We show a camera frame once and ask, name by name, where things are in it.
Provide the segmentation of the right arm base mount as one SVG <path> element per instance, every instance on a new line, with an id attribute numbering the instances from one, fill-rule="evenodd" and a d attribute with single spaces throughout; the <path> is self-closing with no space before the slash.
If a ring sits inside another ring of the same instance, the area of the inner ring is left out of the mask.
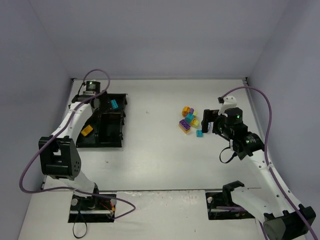
<path id="1" fill-rule="evenodd" d="M 210 221 L 254 219 L 243 207 L 227 203 L 222 189 L 205 192 L 207 216 Z"/>

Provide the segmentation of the purple 2x4 lego brick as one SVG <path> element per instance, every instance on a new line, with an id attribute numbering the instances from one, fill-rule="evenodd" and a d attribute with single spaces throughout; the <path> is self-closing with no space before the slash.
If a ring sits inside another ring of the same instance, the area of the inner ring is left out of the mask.
<path id="1" fill-rule="evenodd" d="M 191 126 L 189 123 L 187 123 L 184 119 L 180 120 L 178 123 L 178 126 L 180 127 L 180 129 L 186 130 L 186 129 L 191 129 Z"/>

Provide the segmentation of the small teal lego brick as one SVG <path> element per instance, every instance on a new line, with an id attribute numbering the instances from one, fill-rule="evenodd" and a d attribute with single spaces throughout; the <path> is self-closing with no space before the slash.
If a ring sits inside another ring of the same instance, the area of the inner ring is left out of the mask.
<path id="1" fill-rule="evenodd" d="M 204 134 L 203 134 L 202 130 L 200 130 L 200 129 L 196 130 L 196 137 L 197 138 L 201 138 L 203 136 L 204 136 Z"/>

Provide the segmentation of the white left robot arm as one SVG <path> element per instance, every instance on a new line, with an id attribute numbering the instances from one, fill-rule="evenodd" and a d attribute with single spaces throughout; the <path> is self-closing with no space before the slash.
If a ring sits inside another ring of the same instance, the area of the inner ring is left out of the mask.
<path id="1" fill-rule="evenodd" d="M 82 161 L 76 142 L 86 121 L 102 106 L 101 83 L 89 80 L 83 94 L 77 94 L 59 127 L 49 136 L 41 137 L 38 146 L 41 171 L 52 179 L 63 182 L 80 198 L 99 192 L 98 186 L 82 172 Z"/>

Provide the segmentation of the orange 2x4 lego brick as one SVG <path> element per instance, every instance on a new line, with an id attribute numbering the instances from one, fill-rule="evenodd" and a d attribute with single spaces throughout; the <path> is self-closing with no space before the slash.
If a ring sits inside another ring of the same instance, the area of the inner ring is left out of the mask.
<path id="1" fill-rule="evenodd" d="M 91 125 L 87 125 L 80 133 L 82 136 L 86 137 L 93 131 L 93 127 Z"/>

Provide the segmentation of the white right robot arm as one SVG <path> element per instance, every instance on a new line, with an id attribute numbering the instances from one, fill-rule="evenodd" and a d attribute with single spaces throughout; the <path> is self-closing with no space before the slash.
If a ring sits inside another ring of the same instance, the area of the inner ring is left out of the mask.
<path id="1" fill-rule="evenodd" d="M 201 122 L 205 133 L 209 123 L 212 123 L 214 134 L 229 142 L 232 157 L 247 164 L 267 197 L 266 200 L 259 198 L 237 180 L 222 187 L 226 205 L 239 206 L 249 212 L 259 221 L 262 232 L 270 240 L 293 240 L 310 232 L 316 218 L 315 211 L 293 195 L 268 160 L 261 138 L 243 123 L 243 111 L 238 107 L 225 111 L 206 109 Z"/>

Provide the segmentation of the teal 2x4 lego brick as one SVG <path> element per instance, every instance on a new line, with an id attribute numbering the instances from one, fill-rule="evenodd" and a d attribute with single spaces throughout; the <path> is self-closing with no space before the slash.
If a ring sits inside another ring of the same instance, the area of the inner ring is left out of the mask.
<path id="1" fill-rule="evenodd" d="M 113 110 L 118 110 L 119 109 L 119 105 L 118 105 L 118 103 L 117 103 L 117 101 L 115 99 L 112 99 L 110 101 L 110 103 L 111 103 L 111 107 L 112 107 Z"/>

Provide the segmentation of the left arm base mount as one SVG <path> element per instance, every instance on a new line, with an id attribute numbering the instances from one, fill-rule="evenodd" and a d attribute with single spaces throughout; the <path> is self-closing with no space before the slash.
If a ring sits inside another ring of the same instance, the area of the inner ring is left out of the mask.
<path id="1" fill-rule="evenodd" d="M 73 194 L 70 201 L 69 223 L 113 223 L 117 201 L 105 197 L 80 197 Z"/>

